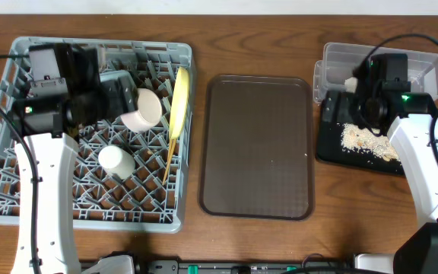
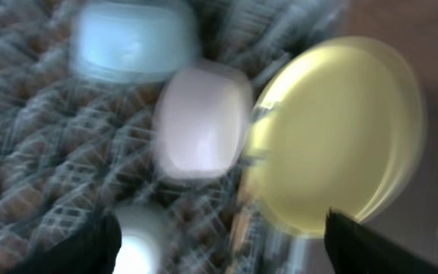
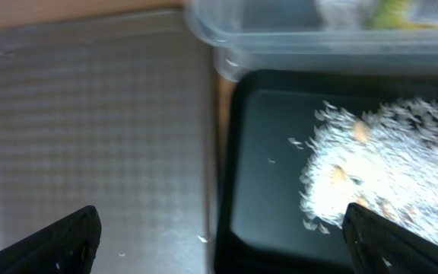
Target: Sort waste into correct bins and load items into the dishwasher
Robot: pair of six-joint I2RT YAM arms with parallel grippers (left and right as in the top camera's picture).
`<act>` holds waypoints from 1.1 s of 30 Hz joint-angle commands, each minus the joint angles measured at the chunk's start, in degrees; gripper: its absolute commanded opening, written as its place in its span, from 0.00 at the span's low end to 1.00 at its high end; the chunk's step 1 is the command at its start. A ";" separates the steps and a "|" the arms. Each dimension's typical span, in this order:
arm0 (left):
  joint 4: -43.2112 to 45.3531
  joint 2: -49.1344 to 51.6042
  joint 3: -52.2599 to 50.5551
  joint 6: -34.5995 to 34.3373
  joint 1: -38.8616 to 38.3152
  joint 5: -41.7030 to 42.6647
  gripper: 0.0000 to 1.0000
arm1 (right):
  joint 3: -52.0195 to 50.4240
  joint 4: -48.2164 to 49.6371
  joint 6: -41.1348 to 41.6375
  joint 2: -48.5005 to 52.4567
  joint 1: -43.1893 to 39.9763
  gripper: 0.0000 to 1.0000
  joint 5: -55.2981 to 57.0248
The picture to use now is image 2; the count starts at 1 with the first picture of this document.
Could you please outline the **yellow plate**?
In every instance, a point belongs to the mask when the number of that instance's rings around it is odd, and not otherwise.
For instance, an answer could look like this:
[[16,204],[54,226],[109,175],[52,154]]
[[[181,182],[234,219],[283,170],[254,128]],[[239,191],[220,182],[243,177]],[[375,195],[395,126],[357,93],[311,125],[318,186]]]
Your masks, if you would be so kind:
[[341,37],[308,49],[265,87],[244,148],[245,181],[276,228],[321,237],[329,210],[356,221],[405,188],[424,150],[417,78],[393,47]]

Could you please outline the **pale green cup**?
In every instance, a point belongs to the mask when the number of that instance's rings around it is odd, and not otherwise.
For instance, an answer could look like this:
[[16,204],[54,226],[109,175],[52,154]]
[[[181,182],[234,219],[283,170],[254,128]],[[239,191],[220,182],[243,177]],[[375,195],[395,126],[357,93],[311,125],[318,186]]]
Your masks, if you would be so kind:
[[157,274],[169,242],[169,222],[158,205],[116,207],[122,243],[113,274]]

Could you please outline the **light blue bowl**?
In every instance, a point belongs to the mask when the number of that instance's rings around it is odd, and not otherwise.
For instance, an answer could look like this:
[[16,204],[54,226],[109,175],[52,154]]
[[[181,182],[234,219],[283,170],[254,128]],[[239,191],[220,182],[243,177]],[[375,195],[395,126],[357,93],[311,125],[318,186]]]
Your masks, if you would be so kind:
[[201,54],[196,17],[184,1],[92,1],[72,25],[70,67],[84,78],[163,81]]

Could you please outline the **white pink bowl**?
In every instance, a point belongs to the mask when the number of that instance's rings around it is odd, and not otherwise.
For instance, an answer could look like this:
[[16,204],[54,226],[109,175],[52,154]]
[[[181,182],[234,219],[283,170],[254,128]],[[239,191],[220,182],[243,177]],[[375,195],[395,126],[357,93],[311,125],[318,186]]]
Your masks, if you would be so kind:
[[253,105],[247,76],[202,60],[178,71],[154,112],[155,157],[173,180],[221,177],[243,149]]

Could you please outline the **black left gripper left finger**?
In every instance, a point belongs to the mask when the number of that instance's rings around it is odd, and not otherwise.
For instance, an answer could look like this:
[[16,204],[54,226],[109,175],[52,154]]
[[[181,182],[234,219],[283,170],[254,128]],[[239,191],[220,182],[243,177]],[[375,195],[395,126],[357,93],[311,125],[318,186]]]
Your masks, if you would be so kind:
[[111,211],[98,212],[73,235],[9,274],[112,274],[121,244],[117,217]]

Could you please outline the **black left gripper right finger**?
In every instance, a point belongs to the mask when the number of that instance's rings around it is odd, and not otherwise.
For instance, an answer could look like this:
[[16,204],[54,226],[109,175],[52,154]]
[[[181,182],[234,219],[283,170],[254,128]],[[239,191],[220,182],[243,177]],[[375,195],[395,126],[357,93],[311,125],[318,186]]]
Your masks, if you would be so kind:
[[324,245],[336,274],[438,274],[438,266],[342,212],[328,211]]

